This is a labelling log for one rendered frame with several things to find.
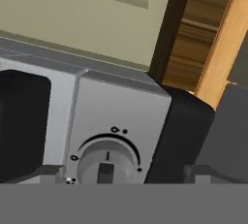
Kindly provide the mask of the silver stove knob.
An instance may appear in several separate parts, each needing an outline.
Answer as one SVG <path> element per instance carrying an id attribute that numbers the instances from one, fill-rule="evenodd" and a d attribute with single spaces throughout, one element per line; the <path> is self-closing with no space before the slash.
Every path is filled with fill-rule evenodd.
<path id="1" fill-rule="evenodd" d="M 80 184 L 123 184 L 131 181 L 134 171 L 135 161 L 126 146 L 101 141 L 83 151 L 77 165 L 77 180 Z"/>

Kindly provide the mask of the beige cupboard door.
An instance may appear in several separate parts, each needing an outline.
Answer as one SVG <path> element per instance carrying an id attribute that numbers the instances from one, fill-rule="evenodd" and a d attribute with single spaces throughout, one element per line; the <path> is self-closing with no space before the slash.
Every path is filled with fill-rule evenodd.
<path id="1" fill-rule="evenodd" d="M 0 36 L 149 68 L 169 0 L 0 0 Z"/>

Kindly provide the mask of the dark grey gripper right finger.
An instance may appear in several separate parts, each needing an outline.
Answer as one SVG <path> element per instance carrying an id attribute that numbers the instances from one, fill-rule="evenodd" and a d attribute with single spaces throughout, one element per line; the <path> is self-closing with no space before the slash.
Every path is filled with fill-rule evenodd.
<path id="1" fill-rule="evenodd" d="M 248 184 L 230 176 L 221 175 L 207 165 L 187 165 L 184 167 L 184 182 L 195 184 Z"/>

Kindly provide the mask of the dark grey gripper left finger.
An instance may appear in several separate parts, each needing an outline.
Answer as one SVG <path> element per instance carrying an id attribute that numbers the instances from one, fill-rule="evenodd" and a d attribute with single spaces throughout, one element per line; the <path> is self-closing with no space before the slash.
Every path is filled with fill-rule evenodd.
<path id="1" fill-rule="evenodd" d="M 8 181 L 8 184 L 59 184 L 65 181 L 64 165 L 43 165 L 30 175 Z"/>

